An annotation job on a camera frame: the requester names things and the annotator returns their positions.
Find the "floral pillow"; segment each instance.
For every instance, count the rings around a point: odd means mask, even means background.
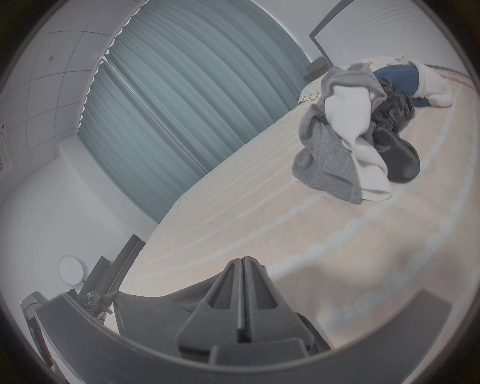
[[[403,60],[403,56],[372,56],[362,60],[356,61],[357,63],[367,63],[372,70],[375,72],[376,70],[387,67],[389,65],[397,65],[397,64],[405,64]],[[342,65],[340,66],[341,69],[347,71],[350,68],[349,65]],[[321,82],[324,75],[320,76],[318,79],[313,80],[310,84],[307,84],[303,91],[300,94],[298,104],[303,103],[304,101],[308,100],[315,100],[320,98],[321,92]]]

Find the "pile of clothes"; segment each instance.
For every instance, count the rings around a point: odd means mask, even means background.
[[[406,183],[420,172],[417,151],[398,135],[414,107],[452,104],[447,82],[416,60],[375,72],[365,63],[333,67],[321,93],[300,123],[305,148],[295,157],[293,178],[356,204],[385,200],[390,181]]]

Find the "ceiling vent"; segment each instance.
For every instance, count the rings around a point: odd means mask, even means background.
[[[13,161],[7,143],[7,126],[3,122],[0,125],[0,180],[7,176],[12,169]]]

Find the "striped bed sheet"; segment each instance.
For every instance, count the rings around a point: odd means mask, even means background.
[[[417,149],[421,171],[393,184],[390,199],[356,205],[292,182],[298,125],[314,101],[302,103],[178,199],[120,290],[166,295],[249,255],[335,348],[375,329],[421,288],[454,305],[441,347],[480,279],[480,104],[468,78],[438,72],[453,105],[416,109],[401,136]],[[114,315],[106,326],[116,328]]]

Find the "black robotic mount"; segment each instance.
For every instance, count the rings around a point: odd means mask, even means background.
[[[65,294],[36,309],[42,332],[84,383],[401,383],[450,313],[421,291],[375,332],[330,350],[248,256],[170,295],[120,292],[113,303],[120,336]]]

